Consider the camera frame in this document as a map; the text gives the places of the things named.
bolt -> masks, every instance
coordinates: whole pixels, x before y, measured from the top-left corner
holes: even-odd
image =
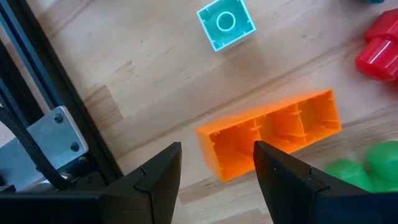
[[[86,164],[88,162],[88,159],[84,156],[79,157],[79,163],[80,164]]]
[[[79,144],[77,144],[76,142],[72,142],[72,143],[70,144],[70,149],[71,149],[73,152],[79,151]]]
[[[58,124],[63,122],[63,116],[61,114],[56,114],[54,116],[54,121],[57,122]]]
[[[93,181],[93,179],[90,176],[85,177],[85,181],[87,183],[91,183]]]

toy building block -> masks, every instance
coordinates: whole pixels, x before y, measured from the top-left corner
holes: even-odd
[[[380,81],[398,80],[398,9],[384,12],[364,39],[368,44],[355,59],[357,70]]]
[[[366,154],[367,173],[362,164],[338,160],[326,168],[326,173],[372,193],[398,192],[398,141],[379,143]]]
[[[197,15],[215,52],[241,43],[256,30],[243,0],[216,0]]]
[[[380,4],[383,2],[384,2],[384,0],[368,0],[368,3],[370,3],[370,4]]]
[[[340,130],[331,90],[297,95],[196,128],[205,162],[222,181],[254,169],[257,140],[291,153]]]
[[[365,41],[369,42],[374,38],[398,42],[398,8],[383,12],[365,32]]]

wooden table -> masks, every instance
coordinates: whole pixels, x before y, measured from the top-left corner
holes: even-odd
[[[272,223],[254,173],[220,183],[204,164],[194,128],[212,119],[332,88],[344,130],[295,156],[322,169],[398,138],[398,86],[353,66],[361,34],[396,0],[246,0],[257,32],[224,54],[196,16],[210,2],[29,1],[125,174],[182,142],[175,223]]]

silver metal bracket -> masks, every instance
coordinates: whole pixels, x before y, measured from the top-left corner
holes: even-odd
[[[88,151],[87,143],[64,106],[54,108],[27,130],[56,169]],[[16,138],[0,148],[0,177],[17,191],[44,178]]]

orange toy brick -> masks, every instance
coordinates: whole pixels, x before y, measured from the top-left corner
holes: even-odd
[[[222,181],[254,169],[254,142],[287,153],[341,130],[333,92],[312,91],[196,128],[207,166]]]

